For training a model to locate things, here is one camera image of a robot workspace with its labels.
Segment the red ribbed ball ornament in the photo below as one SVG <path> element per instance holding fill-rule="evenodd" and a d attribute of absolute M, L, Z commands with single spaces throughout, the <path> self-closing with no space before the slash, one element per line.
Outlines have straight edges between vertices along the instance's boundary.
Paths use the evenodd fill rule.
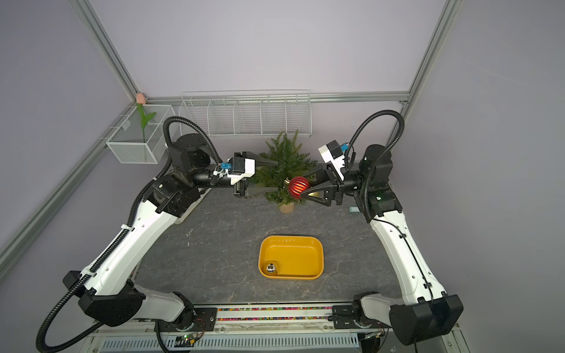
<path fill-rule="evenodd" d="M 303 192 L 310 188 L 309 180 L 304 176 L 296 176 L 286 181 L 288 192 L 294 199 L 301 199 Z"/>

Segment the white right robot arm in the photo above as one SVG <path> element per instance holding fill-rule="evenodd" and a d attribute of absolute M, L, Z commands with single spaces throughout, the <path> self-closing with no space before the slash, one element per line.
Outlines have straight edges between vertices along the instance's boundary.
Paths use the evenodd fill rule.
<path fill-rule="evenodd" d="M 397 120 L 393 139 L 385 146 L 366 148 L 355 168 L 354 144 L 373 120 L 391 116 Z M 391 150 L 405 129 L 405 119 L 394 110 L 381 110 L 365 119 L 350 141 L 331 141 L 319 148 L 324 165 L 293 178 L 288 192 L 296 199 L 324 206 L 340 205 L 345 196 L 354 198 L 372 231 L 378 236 L 400 284 L 401 297 L 388 298 L 376 291 L 354 297 L 348 314 L 334 319 L 357 327 L 392 329 L 400 343 L 410 346 L 447 335 L 463 313 L 463 303 L 449 294 L 427 265 L 408 227 L 406 215 L 389 184 L 393 168 Z"/>

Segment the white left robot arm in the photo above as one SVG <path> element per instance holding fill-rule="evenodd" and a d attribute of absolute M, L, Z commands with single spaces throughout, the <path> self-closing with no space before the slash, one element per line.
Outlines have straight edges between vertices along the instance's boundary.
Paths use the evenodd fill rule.
<path fill-rule="evenodd" d="M 185 220 L 212 188 L 232 187 L 237 197 L 247 197 L 247 180 L 257 168 L 274 161 L 249 151 L 224 162 L 213 142 L 196 123 L 179 116 L 163 122 L 168 160 L 161 172 L 135 198 L 127 222 L 105 250 L 81 271 L 63 279 L 68 289 L 39 328 L 39 352 L 60 352 L 100 327 L 120 326 L 132 319 L 170 323 L 179 331 L 194 326 L 194 305 L 179 292 L 163 293 L 136 285 L 130 278 L 152 245 L 173 224 Z M 47 332 L 72 297 L 95 325 L 63 344 L 50 346 Z"/>

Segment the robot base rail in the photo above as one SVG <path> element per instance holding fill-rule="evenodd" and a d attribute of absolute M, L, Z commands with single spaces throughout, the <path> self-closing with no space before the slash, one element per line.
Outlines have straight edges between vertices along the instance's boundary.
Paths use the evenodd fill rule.
<path fill-rule="evenodd" d="M 460 327 L 417 344 L 402 344 L 393 329 L 358 324 L 350 304 L 212 304 L 196 307 L 188 331 L 141 319 L 103 327 L 81 352 L 467 352 Z"/>

